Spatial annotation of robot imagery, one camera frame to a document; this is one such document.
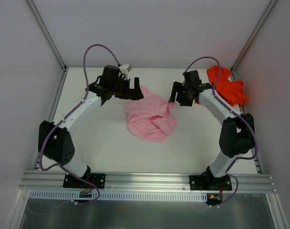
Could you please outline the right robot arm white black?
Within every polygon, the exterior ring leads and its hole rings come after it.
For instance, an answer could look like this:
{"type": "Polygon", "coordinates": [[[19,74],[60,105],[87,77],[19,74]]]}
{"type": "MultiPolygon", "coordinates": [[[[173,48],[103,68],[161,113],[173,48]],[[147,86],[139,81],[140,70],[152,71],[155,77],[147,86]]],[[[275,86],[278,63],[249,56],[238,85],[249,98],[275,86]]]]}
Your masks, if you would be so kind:
{"type": "Polygon", "coordinates": [[[169,102],[192,106],[198,102],[221,124],[220,152],[214,162],[201,175],[189,177],[191,190],[231,190],[228,171],[236,160],[255,147],[254,118],[242,114],[226,103],[209,83],[202,83],[197,70],[184,72],[184,81],[174,82],[169,102]]]}

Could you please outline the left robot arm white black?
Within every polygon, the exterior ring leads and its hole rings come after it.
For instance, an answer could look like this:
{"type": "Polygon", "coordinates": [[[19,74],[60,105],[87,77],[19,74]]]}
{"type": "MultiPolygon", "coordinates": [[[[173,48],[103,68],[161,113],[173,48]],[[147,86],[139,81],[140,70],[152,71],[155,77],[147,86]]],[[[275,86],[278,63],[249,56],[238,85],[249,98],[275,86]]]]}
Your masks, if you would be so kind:
{"type": "Polygon", "coordinates": [[[87,83],[85,95],[61,118],[51,122],[42,121],[39,127],[38,151],[39,166],[42,171],[52,167],[43,167],[42,158],[54,161],[66,173],[74,177],[79,187],[86,187],[91,181],[91,169],[77,159],[72,136],[84,119],[95,109],[101,107],[112,97],[123,100],[143,99],[139,78],[134,78],[134,86],[130,87],[128,73],[129,64],[119,66],[107,65],[103,72],[92,83],[87,83]]]}

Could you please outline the pink t shirt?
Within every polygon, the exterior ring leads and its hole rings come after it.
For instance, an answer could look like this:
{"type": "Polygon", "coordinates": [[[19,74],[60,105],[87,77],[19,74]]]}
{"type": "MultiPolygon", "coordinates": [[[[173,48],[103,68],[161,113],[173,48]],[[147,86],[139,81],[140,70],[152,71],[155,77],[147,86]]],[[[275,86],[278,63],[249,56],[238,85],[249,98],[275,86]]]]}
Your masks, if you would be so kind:
{"type": "Polygon", "coordinates": [[[131,100],[125,107],[127,128],[135,137],[153,143],[163,144],[173,134],[177,120],[171,117],[171,109],[176,103],[141,87],[141,100],[131,100]]]}

